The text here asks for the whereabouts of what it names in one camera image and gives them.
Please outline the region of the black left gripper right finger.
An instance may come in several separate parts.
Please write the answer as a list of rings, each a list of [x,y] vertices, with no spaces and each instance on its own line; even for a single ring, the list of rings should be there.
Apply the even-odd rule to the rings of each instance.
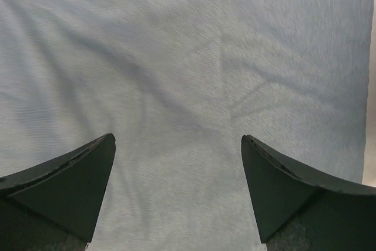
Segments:
[[[245,135],[241,157],[268,250],[374,251],[375,188],[292,159]]]

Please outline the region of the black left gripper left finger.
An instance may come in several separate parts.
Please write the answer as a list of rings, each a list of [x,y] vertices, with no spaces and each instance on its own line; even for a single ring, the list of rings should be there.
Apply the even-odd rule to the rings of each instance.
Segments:
[[[1,177],[1,250],[85,250],[115,158],[105,134],[69,153]]]

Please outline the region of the grey-blue pillowcase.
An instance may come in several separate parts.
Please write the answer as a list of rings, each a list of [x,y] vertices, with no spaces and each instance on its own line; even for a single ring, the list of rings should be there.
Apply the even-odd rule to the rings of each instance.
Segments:
[[[265,250],[240,142],[375,185],[375,0],[1,0],[1,174],[106,133],[90,250]]]

